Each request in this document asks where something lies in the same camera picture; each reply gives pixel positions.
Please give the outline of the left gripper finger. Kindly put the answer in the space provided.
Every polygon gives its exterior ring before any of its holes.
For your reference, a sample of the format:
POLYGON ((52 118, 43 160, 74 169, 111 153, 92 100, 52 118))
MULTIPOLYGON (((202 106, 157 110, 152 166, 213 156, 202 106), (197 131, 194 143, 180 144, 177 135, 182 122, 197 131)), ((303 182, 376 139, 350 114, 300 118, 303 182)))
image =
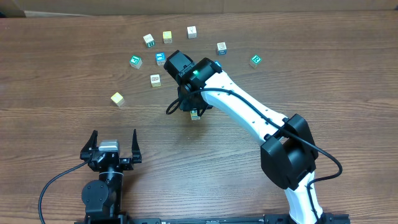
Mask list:
POLYGON ((142 162, 142 154, 139 149, 139 145, 138 145, 138 141, 137 141, 136 129, 134 129, 133 134, 132 134, 131 151, 132 151, 132 163, 133 164, 141 163, 142 162))
POLYGON ((97 130, 93 130, 89 140, 83 146, 82 150, 80 151, 80 159, 83 161, 88 161, 93 153, 98 149, 97 148, 97 137, 98 132, 97 130))

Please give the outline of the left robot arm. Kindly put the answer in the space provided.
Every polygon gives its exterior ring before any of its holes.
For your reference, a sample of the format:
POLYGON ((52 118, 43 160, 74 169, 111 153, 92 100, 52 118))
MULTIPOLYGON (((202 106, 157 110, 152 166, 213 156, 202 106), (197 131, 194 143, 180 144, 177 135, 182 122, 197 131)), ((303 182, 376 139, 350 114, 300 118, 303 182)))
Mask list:
POLYGON ((81 193, 85 204, 85 223, 131 223, 131 217, 121 210, 124 171, 133 170, 142 162, 137 134, 132 134, 131 157, 121 157, 119 141, 97 143, 98 132, 93 131, 80 152, 80 159, 99 173, 97 180, 87 183, 81 193))

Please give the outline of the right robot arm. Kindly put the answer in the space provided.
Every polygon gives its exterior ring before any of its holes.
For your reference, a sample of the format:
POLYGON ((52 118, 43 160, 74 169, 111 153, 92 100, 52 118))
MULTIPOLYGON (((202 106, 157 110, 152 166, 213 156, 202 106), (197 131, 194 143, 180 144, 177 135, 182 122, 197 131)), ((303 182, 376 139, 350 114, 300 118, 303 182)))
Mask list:
POLYGON ((318 151, 306 120, 291 118, 258 102, 232 81, 214 61, 198 63, 175 51, 164 69, 178 84, 178 98, 167 109, 196 110, 202 116, 208 108, 218 108, 243 127, 258 143, 261 168, 283 189, 294 223, 324 223, 315 189, 315 161, 318 151))

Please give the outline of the wooden block yellow side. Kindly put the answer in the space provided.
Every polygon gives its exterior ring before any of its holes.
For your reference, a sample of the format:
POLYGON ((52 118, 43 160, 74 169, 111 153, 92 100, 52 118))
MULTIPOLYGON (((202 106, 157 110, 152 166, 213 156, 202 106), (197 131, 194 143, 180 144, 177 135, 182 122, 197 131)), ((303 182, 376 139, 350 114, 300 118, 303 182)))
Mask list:
POLYGON ((159 74, 151 75, 150 83, 151 83, 152 87, 161 86, 160 75, 159 74))

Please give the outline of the blue letter T block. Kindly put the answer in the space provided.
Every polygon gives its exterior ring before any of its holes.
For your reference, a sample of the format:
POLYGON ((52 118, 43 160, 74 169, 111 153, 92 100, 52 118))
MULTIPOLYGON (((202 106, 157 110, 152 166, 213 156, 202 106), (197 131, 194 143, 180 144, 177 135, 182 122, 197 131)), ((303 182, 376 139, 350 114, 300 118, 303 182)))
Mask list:
POLYGON ((166 56, 164 52, 158 52, 155 54, 155 61, 158 66, 164 65, 166 62, 166 56))

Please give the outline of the white block blue side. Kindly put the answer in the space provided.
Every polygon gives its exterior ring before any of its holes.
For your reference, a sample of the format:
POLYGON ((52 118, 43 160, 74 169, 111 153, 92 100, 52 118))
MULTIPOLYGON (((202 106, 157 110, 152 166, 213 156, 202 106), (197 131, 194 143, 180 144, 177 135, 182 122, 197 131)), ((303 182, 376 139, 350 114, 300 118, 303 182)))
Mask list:
POLYGON ((216 44, 216 50, 218 55, 224 55, 227 53, 227 47, 225 42, 218 42, 216 44))

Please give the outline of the yellow top block near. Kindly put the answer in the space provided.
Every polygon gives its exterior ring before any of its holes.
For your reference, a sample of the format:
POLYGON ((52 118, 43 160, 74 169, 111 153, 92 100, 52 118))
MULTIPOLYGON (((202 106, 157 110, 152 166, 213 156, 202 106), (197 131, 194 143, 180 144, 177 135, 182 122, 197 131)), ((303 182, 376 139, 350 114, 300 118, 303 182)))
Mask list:
POLYGON ((118 107, 122 106, 125 103, 125 99, 123 96, 116 92, 112 97, 111 97, 112 102, 117 105, 118 107))

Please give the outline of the yellow top block far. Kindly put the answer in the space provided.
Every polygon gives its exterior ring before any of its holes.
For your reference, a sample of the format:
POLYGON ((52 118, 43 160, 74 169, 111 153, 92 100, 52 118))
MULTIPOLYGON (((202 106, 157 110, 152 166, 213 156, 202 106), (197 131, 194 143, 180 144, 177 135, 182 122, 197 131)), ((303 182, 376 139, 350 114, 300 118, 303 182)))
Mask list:
POLYGON ((172 43, 172 32, 171 31, 163 31, 162 33, 163 41, 165 44, 171 44, 172 43))

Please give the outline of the green letter block left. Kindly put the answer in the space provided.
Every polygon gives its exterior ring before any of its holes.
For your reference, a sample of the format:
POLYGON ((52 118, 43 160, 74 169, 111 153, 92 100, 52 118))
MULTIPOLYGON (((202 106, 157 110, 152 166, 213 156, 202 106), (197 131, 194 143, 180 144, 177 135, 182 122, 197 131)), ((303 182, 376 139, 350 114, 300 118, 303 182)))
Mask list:
POLYGON ((129 61, 130 66, 136 69, 140 69, 142 65, 142 58, 137 55, 133 55, 129 61))

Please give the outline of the white block top centre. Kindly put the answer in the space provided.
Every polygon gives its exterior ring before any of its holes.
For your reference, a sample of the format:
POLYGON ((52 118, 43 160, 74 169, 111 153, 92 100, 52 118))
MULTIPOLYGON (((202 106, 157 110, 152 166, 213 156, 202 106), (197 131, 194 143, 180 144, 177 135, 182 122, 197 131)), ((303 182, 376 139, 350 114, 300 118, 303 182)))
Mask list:
POLYGON ((195 26, 189 26, 187 27, 187 35, 189 39, 195 39, 197 38, 197 29, 195 26))

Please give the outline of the green letter R block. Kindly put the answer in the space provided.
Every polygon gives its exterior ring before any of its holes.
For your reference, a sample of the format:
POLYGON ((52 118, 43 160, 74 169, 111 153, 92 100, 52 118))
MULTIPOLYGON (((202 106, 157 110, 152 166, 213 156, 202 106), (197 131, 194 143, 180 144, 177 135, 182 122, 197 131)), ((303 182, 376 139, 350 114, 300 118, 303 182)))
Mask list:
POLYGON ((251 57, 249 64, 252 68, 257 68, 257 66, 262 62, 262 58, 258 55, 254 55, 251 57))

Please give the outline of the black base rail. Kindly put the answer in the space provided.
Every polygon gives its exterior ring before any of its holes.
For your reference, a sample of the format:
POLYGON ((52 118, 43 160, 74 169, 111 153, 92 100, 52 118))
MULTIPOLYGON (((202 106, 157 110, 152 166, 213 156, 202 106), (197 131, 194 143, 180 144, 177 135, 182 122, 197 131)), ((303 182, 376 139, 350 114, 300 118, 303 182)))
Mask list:
POLYGON ((75 224, 84 223, 127 223, 127 224, 293 224, 294 221, 287 214, 273 214, 263 215, 261 217, 239 217, 239 218, 207 218, 207 219, 171 219, 162 220, 160 218, 131 218, 121 220, 120 218, 91 221, 86 218, 82 222, 75 222, 75 224))

